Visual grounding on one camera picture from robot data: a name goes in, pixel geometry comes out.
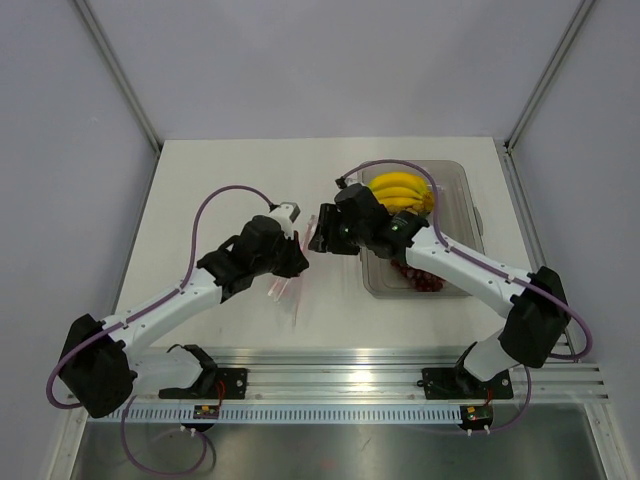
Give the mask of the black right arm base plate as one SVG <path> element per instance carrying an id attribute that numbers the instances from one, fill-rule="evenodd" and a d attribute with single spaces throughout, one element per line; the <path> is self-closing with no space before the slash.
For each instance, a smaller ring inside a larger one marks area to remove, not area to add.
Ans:
<path id="1" fill-rule="evenodd" d="M 511 400 L 514 391 L 510 375 L 502 371 L 481 382 L 454 367 L 429 367 L 421 370 L 416 386 L 427 400 Z"/>

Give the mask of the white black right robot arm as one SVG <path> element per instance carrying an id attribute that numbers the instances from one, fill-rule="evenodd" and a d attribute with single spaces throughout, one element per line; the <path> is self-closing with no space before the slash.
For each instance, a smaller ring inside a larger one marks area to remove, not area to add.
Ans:
<path id="1" fill-rule="evenodd" d="M 449 240 L 434 221 L 389 213 L 371 190 L 353 184 L 321 205 L 310 250 L 357 255 L 362 249 L 386 260 L 434 274 L 488 305 L 505 324 L 475 342 L 451 369 L 445 390 L 471 398 L 499 374 L 518 365 L 542 367 L 564 332 L 569 315 L 559 275 L 534 273 L 498 262 Z"/>

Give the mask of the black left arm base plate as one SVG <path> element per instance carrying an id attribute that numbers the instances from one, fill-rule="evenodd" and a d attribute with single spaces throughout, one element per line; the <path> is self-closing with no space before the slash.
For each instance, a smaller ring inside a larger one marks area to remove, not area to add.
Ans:
<path id="1" fill-rule="evenodd" d="M 167 400 L 243 400 L 248 373 L 246 368 L 204 369 L 191 386 L 162 389 L 158 396 Z"/>

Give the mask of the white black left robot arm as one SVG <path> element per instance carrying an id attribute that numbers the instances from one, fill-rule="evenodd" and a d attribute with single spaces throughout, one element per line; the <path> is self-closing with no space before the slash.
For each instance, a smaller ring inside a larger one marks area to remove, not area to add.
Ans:
<path id="1" fill-rule="evenodd" d="M 105 417 L 135 395 L 215 399 L 225 390 L 215 360 L 186 344 L 154 355 L 147 349 L 192 317 L 249 289 L 255 278 L 295 278 L 309 266 L 295 214 L 282 204 L 256 215 L 238 235 L 192 266 L 178 285 L 120 315 L 73 322 L 57 377 L 91 417 Z"/>

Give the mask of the clear red-dotted zip bag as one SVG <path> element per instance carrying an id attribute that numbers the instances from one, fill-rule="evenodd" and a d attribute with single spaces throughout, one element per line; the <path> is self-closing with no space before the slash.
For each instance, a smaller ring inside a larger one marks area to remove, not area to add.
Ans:
<path id="1" fill-rule="evenodd" d="M 309 243 L 315 234 L 317 224 L 317 216 L 311 215 L 307 222 L 306 230 L 299 239 L 301 251 L 305 257 L 309 254 Z M 297 315 L 302 296 L 302 287 L 303 274 L 291 279 L 277 277 L 267 292 L 268 297 L 278 304 L 281 310 L 289 316 L 292 330 L 294 330 L 297 325 Z"/>

